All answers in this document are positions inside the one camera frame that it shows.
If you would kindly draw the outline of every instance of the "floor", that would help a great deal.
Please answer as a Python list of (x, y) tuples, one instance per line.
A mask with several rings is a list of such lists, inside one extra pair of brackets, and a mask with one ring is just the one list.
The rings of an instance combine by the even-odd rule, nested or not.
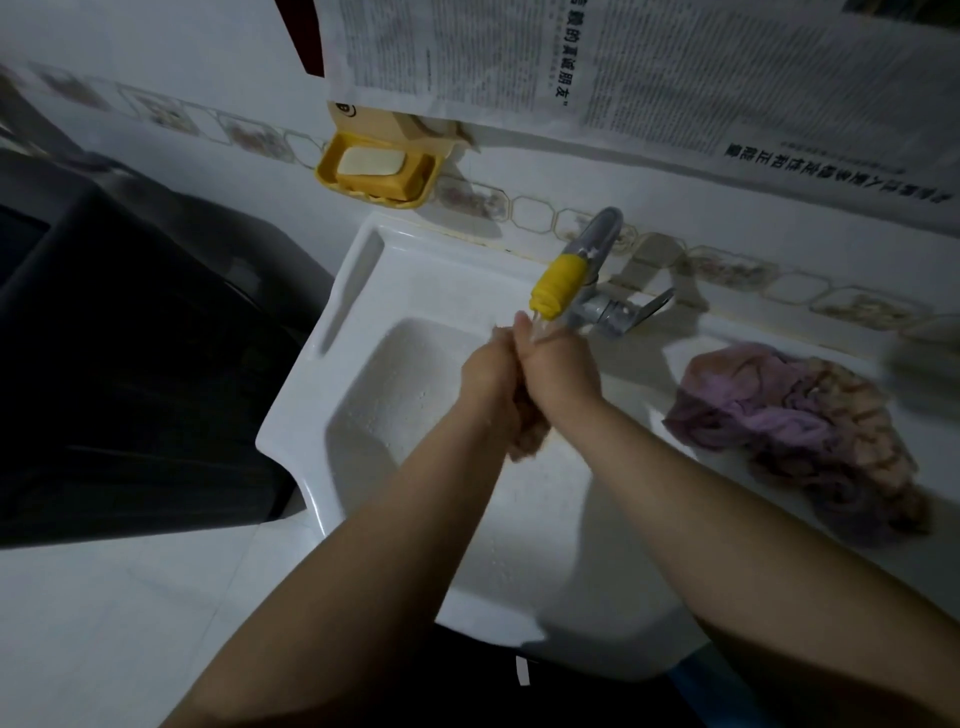
[(317, 543), (306, 518), (0, 550), (5, 728), (156, 728)]

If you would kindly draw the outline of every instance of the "sink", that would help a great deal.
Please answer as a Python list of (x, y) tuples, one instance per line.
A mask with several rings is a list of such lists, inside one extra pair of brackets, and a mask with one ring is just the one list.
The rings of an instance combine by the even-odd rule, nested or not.
[[(441, 418), (457, 396), (464, 360), (492, 326), (525, 307), (542, 270), (382, 213), (368, 219), (257, 438), (297, 479), (318, 541), (382, 487)], [(649, 299), (634, 296), (640, 304)], [(692, 356), (743, 339), (827, 355), (684, 306), (622, 340), (589, 338), (607, 398), (687, 452), (660, 423), (676, 382)], [(871, 375), (865, 362), (835, 352), (830, 358)], [(895, 420), (922, 464), (921, 450), (930, 452), (927, 459), (935, 448), (951, 450), (955, 432), (905, 413), (895, 412)], [(801, 498), (756, 485), (735, 454), (690, 454), (819, 527)], [(958, 464), (937, 463), (934, 479), (955, 489), (949, 468)], [(960, 536), (953, 533), (960, 527), (875, 560), (957, 616), (960, 592), (950, 584)], [(535, 458), (505, 465), (438, 621), (534, 657), (631, 680), (663, 672), (706, 641), (557, 432)]]

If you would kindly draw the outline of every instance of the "soap dish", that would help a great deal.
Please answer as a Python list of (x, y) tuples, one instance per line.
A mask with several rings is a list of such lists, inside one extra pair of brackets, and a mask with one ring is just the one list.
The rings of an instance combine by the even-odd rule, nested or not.
[[(412, 207), (419, 207), (426, 202), (427, 198), (430, 196), (430, 190), (433, 189), (433, 185), (436, 183), (437, 177), (440, 174), (440, 167), (444, 163), (442, 158), (437, 158), (436, 156), (430, 154), (424, 154), (425, 164), (420, 167), (416, 178), (411, 181), (411, 186), (414, 188), (418, 186), (420, 190), (416, 192), (416, 196), (410, 200), (394, 200), (389, 197), (377, 197), (359, 189), (351, 189), (341, 184), (337, 180), (337, 167), (340, 164), (341, 157), (349, 147), (356, 146), (374, 147), (377, 149), (400, 148), (396, 144), (390, 144), (388, 142), (380, 141), (379, 139), (371, 139), (358, 134), (337, 132), (330, 140), (330, 143), (326, 145), (324, 157), (320, 160), (320, 163), (317, 165), (317, 169), (314, 173), (317, 177), (317, 180), (320, 181), (320, 184), (327, 189), (332, 189), (335, 192), (349, 195), (350, 197), (358, 200), (373, 203), (374, 205), (392, 207), (394, 209), (410, 209)], [(409, 151), (422, 154), (421, 150)]]
[[(324, 156), (314, 170), (314, 176), (327, 189), (362, 200), (373, 205), (393, 209), (419, 207), (430, 197), (433, 185), (440, 176), (444, 160), (458, 144), (469, 146), (455, 121), (446, 122), (446, 130), (436, 132), (427, 128), (411, 114), (383, 109), (367, 109), (348, 104), (329, 103), (330, 116), (337, 125), (337, 133), (326, 145)], [(340, 159), (349, 147), (373, 147), (396, 149), (408, 155), (422, 155), (423, 163), (415, 176), (405, 185), (411, 195), (409, 200), (380, 197), (355, 186), (346, 186), (337, 179)]]

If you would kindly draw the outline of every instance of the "cloth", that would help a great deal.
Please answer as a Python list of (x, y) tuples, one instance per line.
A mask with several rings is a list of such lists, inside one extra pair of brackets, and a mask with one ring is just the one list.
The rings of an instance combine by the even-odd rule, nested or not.
[(928, 530), (917, 464), (883, 393), (824, 359), (763, 344), (695, 356), (663, 423), (699, 448), (743, 448), (757, 479), (801, 488), (817, 518), (852, 546)]

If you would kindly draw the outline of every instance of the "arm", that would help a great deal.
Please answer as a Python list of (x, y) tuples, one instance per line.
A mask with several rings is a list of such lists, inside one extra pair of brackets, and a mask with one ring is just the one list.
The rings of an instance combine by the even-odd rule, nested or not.
[(690, 610), (719, 633), (724, 654), (747, 664), (752, 684), (802, 693), (807, 707), (828, 712), (841, 707), (836, 698), (852, 715), (874, 715), (897, 702), (883, 694), (960, 719), (960, 625), (605, 402), (581, 337), (531, 345), (525, 317), (515, 330), (534, 401), (611, 490)]
[(517, 435), (512, 343), (464, 365), (460, 398), (373, 500), (224, 645), (163, 728), (356, 715), (433, 623)]

